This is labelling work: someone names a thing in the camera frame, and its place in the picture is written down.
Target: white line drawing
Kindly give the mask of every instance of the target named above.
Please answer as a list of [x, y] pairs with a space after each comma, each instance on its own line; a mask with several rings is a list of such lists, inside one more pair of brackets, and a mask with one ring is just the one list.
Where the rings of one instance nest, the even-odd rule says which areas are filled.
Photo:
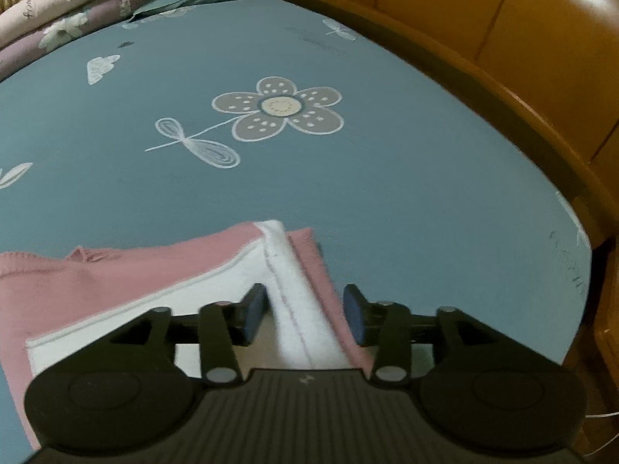
[[229, 169], [241, 162], [236, 151], [222, 143], [196, 138], [227, 123], [233, 123], [234, 139], [246, 143], [271, 138], [283, 131], [286, 125], [305, 134], [333, 134], [344, 126], [344, 119], [327, 106], [333, 106], [341, 99], [340, 92], [332, 87], [312, 87], [299, 91], [287, 78], [265, 77], [256, 84], [256, 92], [226, 92], [216, 96], [211, 103], [213, 109], [220, 113], [235, 114], [236, 117], [211, 125], [191, 136], [185, 135], [176, 119], [157, 120], [157, 130], [174, 141], [144, 151], [182, 143], [207, 164]]
[[354, 41], [357, 39], [357, 37], [352, 32], [352, 30], [348, 29], [343, 24], [340, 24], [339, 22], [334, 21], [333, 19], [323, 19], [323, 22], [325, 26], [327, 26], [329, 29], [332, 29], [332, 31], [329, 31], [328, 33], [325, 33], [325, 34], [335, 33], [341, 38], [345, 38], [346, 40], [350, 40], [350, 41]]
[[16, 165], [10, 171], [8, 171], [4, 176], [2, 176], [2, 169], [0, 169], [0, 189], [5, 189], [6, 187], [10, 187], [13, 183], [15, 183], [18, 179], [20, 179], [24, 174], [26, 174], [27, 170], [32, 167], [32, 162], [24, 162], [24, 164]]
[[585, 231], [583, 224], [581, 223], [576, 213], [574, 212], [574, 209], [572, 209], [572, 206], [565, 199], [565, 197], [561, 195], [561, 192], [555, 192], [555, 195], [556, 195], [556, 199], [559, 201], [559, 204], [561, 204], [563, 209], [565, 209], [565, 212], [568, 214], [569, 218], [574, 222], [574, 225], [576, 226], [576, 245], [577, 246], [580, 245], [580, 241], [582, 241], [583, 244], [587, 246], [587, 248], [591, 249], [591, 243], [589, 242], [589, 236], [587, 235], [587, 232]]
[[183, 130], [183, 126], [181, 126], [178, 120], [171, 118], [157, 120], [157, 122], [155, 123], [155, 127], [161, 134], [175, 141], [166, 145], [149, 148], [145, 151], [169, 147], [174, 143], [181, 143], [185, 148], [187, 148], [187, 150], [191, 151], [191, 153], [193, 153], [193, 155], [199, 158], [202, 162], [206, 162], [208, 165], [212, 165], [213, 167], [218, 167], [219, 169], [231, 169], [232, 167], [236, 167], [241, 163], [241, 158], [239, 157], [239, 154], [227, 145], [210, 140], [195, 139], [196, 136], [199, 136], [200, 134], [206, 132], [206, 130], [202, 131], [201, 133], [194, 134], [193, 136], [187, 137]]

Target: pink towel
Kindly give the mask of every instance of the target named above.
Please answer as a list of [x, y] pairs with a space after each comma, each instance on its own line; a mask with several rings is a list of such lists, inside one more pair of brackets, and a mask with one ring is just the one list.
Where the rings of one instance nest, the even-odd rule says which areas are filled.
[[[33, 447], [23, 399], [39, 371], [150, 307], [187, 314], [238, 301], [254, 282], [267, 285], [275, 329], [286, 339], [274, 359], [268, 340], [237, 348], [244, 372], [349, 365], [369, 372], [371, 356], [352, 338], [309, 228], [286, 234], [279, 222], [243, 223], [166, 247], [80, 247], [65, 260], [0, 254], [0, 361]], [[191, 361], [177, 364], [193, 373]]]

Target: blue bedsheet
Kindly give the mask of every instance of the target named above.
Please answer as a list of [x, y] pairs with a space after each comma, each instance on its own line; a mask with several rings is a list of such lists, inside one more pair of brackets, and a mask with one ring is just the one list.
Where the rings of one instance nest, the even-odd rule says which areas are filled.
[[[181, 10], [0, 84], [0, 167], [32, 163], [0, 189], [0, 250], [63, 257], [274, 218], [315, 230], [340, 293], [354, 282], [420, 314], [455, 305], [563, 359], [590, 248], [519, 150], [324, 16], [279, 0]], [[27, 446], [0, 382], [0, 461], [14, 462]]]

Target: gray flower pattern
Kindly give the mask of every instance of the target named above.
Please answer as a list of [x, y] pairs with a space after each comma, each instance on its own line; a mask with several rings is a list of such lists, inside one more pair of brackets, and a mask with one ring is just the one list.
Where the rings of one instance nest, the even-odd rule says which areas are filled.
[[238, 114], [232, 135], [238, 141], [256, 142], [276, 136], [286, 124], [306, 134], [333, 134], [344, 126], [344, 119], [328, 108], [340, 102], [342, 95], [332, 87], [314, 87], [298, 91], [284, 77], [258, 81], [256, 92], [227, 92], [213, 99], [221, 113]]

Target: flower print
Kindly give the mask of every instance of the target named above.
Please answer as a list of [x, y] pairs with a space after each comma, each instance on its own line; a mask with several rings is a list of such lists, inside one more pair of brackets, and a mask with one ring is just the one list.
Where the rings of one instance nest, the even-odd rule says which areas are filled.
[[131, 13], [131, 0], [120, 0], [120, 16], [124, 19], [130, 16]]
[[161, 18], [161, 17], [180, 17], [185, 15], [189, 10], [192, 10], [196, 8], [195, 5], [187, 5], [186, 7], [178, 7], [177, 9], [172, 9], [172, 10], [165, 10], [164, 12], [160, 12], [157, 14], [153, 14], [153, 15], [149, 15], [143, 19], [140, 19], [138, 21], [132, 21], [132, 22], [123, 22], [123, 24], [121, 24], [121, 26], [124, 29], [134, 29], [136, 27], [138, 27], [140, 24], [143, 24], [144, 22], [151, 22], [151, 21], [156, 21], [157, 19]]
[[88, 22], [88, 18], [85, 13], [81, 12], [54, 22], [50, 27], [43, 30], [45, 36], [39, 42], [39, 49], [51, 52], [73, 39], [81, 37], [83, 32], [79, 27], [86, 22]]
[[352, 30], [348, 29], [346, 26], [342, 26], [339, 22], [334, 21], [333, 19], [323, 19], [323, 23], [327, 26], [331, 31], [326, 34], [335, 33], [341, 38], [345, 38], [346, 40], [354, 41], [357, 37], [352, 33]]
[[339, 103], [342, 95], [332, 87], [298, 91], [284, 77], [258, 81], [256, 92], [227, 92], [213, 99], [212, 106], [222, 113], [242, 115], [232, 126], [238, 141], [256, 142], [272, 138], [286, 124], [306, 134], [333, 134], [344, 126], [338, 113], [327, 108]]

